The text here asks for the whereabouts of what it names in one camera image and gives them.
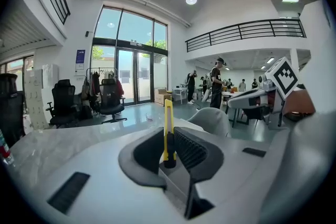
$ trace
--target black office chair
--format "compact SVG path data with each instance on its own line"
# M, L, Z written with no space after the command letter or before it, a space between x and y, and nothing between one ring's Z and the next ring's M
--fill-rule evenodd
M70 80L60 80L51 90L54 97L54 107L49 102L46 111L50 111L52 116L50 123L56 128L78 120L80 111L78 106L74 104L75 89L75 86L70 84Z
M23 126L24 94L16 90L15 74L0 74L0 130L8 147L25 135Z
M118 86L115 79L103 79L100 86L100 113L103 115L112 115L112 120L106 122L125 121L127 118L116 119L115 114L123 111L125 108L120 104L120 96L118 95Z

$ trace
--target office chair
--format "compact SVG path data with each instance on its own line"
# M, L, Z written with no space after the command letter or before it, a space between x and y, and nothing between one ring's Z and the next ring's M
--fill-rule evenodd
M115 114L123 111L125 108L120 104L120 96L118 94L118 86L115 79L103 79L100 87L100 113L103 115L112 115L112 120L106 122L118 122L127 120L127 118L116 119Z
M22 136L24 94L16 90L15 74L0 74L0 130L8 147L12 147Z
M222 110L202 108L187 121L202 127L208 133L220 137L231 137L229 118Z
M51 91L54 107L49 102L49 107L46 109L52 116L50 123L59 128L77 120L79 108L74 104L75 86L70 85L69 80L60 80Z

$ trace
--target doorway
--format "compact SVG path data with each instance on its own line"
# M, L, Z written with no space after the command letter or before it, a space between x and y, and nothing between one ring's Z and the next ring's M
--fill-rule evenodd
M153 100L153 53L117 48L116 69L125 97L125 105Z

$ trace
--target recessed ceiling light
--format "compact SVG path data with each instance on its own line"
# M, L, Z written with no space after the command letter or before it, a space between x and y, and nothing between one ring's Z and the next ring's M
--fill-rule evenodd
M271 57L268 61L267 61L267 63L270 63L270 62L272 62L274 60L274 57Z
M185 0L188 5L194 5L196 4L197 0Z
M299 2L299 0L282 0L282 2L296 3Z

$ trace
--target desk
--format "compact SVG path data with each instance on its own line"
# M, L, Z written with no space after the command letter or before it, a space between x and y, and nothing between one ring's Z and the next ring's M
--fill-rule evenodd
M179 91L180 92L180 94L176 93L175 95L178 95L178 96L181 97L181 104L182 104L182 92L185 91L185 93L187 93L187 89L188 88L181 88L181 87L180 88L173 88L173 91Z
M164 119L127 126L127 121L67 129L33 131L21 138L10 151L14 157L15 178L18 183L33 189L51 173L83 150L125 135L146 133L164 125ZM174 126L203 131L191 122L174 118Z
M221 104L220 104L220 107L222 108L222 106L223 106L223 98L224 98L224 96L227 96L227 97L229 97L229 99L230 99L231 97L235 97L235 96L241 95L242 93L243 93L243 92L234 92L234 93L230 93L230 92L222 92L222 102L221 102ZM228 110L229 110L229 106L226 105L226 109L225 109L225 113L226 113L226 114L227 114ZM242 124L245 124L245 125L248 125L248 124L249 124L249 119L248 119L248 118L247 118L246 122L244 122L244 121L240 121L240 120L236 120L236 116L237 116L237 118L239 117L239 110L240 110L240 109L238 109L238 113L237 113L237 109L235 109L235 114L234 114L234 116L233 116L233 120L229 119L229 121L232 122L232 128L234 127L235 122L242 123Z

